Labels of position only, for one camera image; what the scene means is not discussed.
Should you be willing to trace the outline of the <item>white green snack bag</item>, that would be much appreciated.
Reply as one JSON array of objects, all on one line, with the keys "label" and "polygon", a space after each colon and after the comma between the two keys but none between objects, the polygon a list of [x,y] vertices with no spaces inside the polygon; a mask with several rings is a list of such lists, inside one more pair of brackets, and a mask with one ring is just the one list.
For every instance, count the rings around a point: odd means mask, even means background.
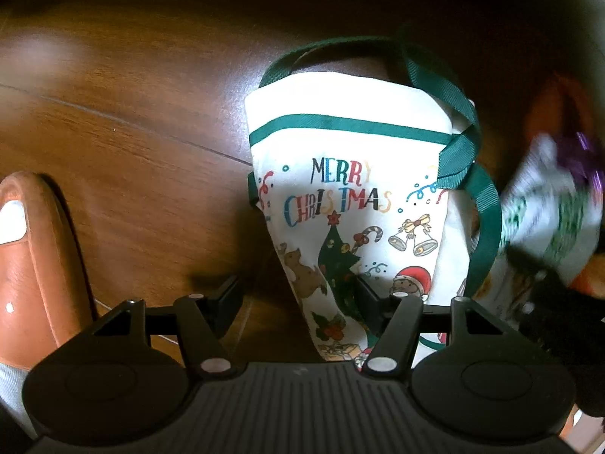
[{"label": "white green snack bag", "polygon": [[592,169],[576,173],[564,165],[566,160],[581,165],[573,155],[565,155],[552,136],[539,134],[501,195],[500,247],[475,294],[497,317],[514,317],[541,271],[572,283],[597,249],[602,174]]}]

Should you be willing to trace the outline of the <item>red orange plastic bag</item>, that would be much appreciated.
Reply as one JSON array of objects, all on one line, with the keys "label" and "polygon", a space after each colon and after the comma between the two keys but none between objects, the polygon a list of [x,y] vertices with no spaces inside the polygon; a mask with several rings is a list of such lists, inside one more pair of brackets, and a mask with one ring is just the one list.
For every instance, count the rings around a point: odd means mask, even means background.
[{"label": "red orange plastic bag", "polygon": [[580,274],[572,283],[566,284],[580,293],[602,299],[604,251],[598,245],[604,227],[604,154],[596,139],[595,120],[589,99],[577,81],[561,75],[546,81],[526,118],[524,135],[528,151],[532,140],[542,133],[552,136],[558,145],[563,146],[565,155],[573,155],[574,160],[581,164],[574,167],[570,160],[566,160],[565,166],[576,173],[592,169],[602,174],[603,214],[597,249]]}]

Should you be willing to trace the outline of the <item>white Christmas tote bag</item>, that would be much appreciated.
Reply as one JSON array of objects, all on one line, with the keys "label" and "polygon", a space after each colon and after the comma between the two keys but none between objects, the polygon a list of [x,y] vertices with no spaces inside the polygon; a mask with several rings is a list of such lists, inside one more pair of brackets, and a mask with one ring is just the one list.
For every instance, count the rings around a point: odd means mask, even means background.
[{"label": "white Christmas tote bag", "polygon": [[310,43],[246,97],[253,203],[326,361],[363,364],[352,276],[393,302],[472,297],[500,245],[475,106],[441,59],[382,36]]}]

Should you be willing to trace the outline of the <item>orange slipper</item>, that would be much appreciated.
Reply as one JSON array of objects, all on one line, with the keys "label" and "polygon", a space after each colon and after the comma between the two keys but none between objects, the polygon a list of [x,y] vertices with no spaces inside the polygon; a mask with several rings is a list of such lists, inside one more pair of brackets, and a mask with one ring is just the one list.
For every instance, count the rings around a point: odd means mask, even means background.
[{"label": "orange slipper", "polygon": [[92,324],[93,305],[76,238],[50,186],[32,172],[13,173],[1,182],[1,208],[8,201],[23,202],[26,209],[39,295],[31,325],[37,365]]}]

